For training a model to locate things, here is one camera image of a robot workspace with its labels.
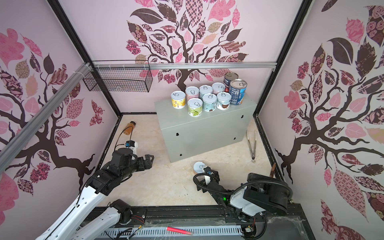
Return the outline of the yellow label can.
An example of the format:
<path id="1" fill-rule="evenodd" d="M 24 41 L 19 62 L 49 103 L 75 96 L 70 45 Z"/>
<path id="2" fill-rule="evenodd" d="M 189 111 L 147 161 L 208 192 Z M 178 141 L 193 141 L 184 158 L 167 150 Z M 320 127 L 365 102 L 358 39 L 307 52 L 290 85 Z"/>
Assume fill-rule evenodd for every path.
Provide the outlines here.
<path id="1" fill-rule="evenodd" d="M 175 109 L 183 109 L 186 105 L 186 94 L 183 91 L 172 92 L 171 99 Z"/>

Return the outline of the green label can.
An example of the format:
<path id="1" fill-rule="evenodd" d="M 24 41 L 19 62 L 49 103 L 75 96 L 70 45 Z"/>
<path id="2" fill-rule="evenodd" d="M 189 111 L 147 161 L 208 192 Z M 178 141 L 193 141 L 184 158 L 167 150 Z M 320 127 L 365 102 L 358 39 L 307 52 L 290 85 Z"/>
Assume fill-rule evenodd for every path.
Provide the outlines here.
<path id="1" fill-rule="evenodd" d="M 199 98 L 188 100 L 188 112 L 191 117 L 197 118 L 202 115 L 203 101 Z"/>

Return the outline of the teal can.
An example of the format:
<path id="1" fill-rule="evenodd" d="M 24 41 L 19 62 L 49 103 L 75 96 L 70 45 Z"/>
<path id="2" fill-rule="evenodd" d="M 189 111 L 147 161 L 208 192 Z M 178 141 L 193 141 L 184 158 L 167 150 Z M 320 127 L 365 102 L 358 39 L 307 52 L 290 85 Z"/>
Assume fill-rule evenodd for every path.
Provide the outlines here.
<path id="1" fill-rule="evenodd" d="M 214 94 L 205 94 L 202 98 L 203 110 L 205 112 L 213 112 L 217 105 L 217 96 Z"/>
<path id="2" fill-rule="evenodd" d="M 231 95 L 227 92 L 217 94 L 217 109 L 226 111 L 230 107 Z"/>
<path id="3" fill-rule="evenodd" d="M 212 94 L 213 88 L 208 85 L 203 85 L 199 87 L 199 98 L 202 99 L 204 95 L 206 94 Z"/>

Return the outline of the pink can white lid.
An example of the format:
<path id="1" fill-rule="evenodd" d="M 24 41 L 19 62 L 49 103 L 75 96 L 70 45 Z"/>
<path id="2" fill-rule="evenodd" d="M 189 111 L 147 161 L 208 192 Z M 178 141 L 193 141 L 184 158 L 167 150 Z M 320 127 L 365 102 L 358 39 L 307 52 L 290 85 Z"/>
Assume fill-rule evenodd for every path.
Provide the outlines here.
<path id="1" fill-rule="evenodd" d="M 225 92 L 226 86 L 223 83 L 213 83 L 212 84 L 213 94 L 217 95 L 218 93 Z"/>

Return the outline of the blue label tall can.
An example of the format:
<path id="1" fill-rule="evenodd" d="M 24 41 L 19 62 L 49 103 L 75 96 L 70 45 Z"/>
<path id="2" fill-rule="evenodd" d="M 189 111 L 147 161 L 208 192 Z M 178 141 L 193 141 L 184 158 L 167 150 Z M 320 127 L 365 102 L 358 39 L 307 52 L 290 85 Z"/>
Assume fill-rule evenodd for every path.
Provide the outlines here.
<path id="1" fill-rule="evenodd" d="M 235 79 L 230 82 L 229 94 L 231 95 L 231 105 L 237 106 L 243 102 L 247 85 L 247 82 L 241 79 Z"/>

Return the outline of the la sicilia tomato can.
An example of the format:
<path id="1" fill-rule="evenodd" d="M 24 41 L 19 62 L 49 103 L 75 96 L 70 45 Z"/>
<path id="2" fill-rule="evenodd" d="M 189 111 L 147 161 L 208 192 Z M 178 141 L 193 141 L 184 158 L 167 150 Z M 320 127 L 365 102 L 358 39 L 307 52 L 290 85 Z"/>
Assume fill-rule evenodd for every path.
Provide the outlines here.
<path id="1" fill-rule="evenodd" d="M 229 91 L 230 82 L 239 78 L 239 75 L 234 72 L 229 72 L 224 75 L 223 83 L 225 85 L 225 92 Z"/>

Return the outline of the orange label can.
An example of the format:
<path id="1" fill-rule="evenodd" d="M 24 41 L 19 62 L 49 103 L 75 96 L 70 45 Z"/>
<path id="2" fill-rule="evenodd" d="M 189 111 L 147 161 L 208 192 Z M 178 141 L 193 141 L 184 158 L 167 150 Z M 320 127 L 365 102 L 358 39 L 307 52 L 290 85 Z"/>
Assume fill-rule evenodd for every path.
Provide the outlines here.
<path id="1" fill-rule="evenodd" d="M 204 169 L 206 168 L 207 166 L 203 163 L 203 162 L 196 162 L 193 166 L 194 168 L 194 171 L 197 173 L 197 174 L 201 174 L 201 173 L 204 173 Z"/>

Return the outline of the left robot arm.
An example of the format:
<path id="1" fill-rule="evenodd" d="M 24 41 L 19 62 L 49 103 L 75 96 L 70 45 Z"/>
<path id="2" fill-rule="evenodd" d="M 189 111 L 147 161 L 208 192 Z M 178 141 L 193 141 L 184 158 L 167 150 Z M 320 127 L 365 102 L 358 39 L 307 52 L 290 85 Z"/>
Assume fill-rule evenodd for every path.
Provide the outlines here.
<path id="1" fill-rule="evenodd" d="M 86 182 L 78 197 L 64 213 L 40 236 L 39 240 L 94 240 L 115 224 L 131 222 L 131 206 L 122 200 L 112 202 L 98 217 L 81 227 L 81 223 L 114 188 L 135 172 L 149 170 L 155 157 L 138 157 L 135 150 L 121 148 L 112 160 L 96 171 Z"/>

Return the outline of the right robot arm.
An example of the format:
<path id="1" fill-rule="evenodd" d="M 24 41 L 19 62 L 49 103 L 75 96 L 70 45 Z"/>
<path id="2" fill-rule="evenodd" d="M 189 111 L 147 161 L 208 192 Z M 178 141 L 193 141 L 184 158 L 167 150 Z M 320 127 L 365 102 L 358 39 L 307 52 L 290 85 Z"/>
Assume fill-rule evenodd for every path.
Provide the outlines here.
<path id="1" fill-rule="evenodd" d="M 193 182 L 198 191 L 209 193 L 218 205 L 240 221 L 248 221 L 263 212 L 285 215 L 293 196 L 284 181 L 255 173 L 249 173 L 247 182 L 235 190 L 221 186 L 219 173 L 208 167 L 194 175 Z"/>

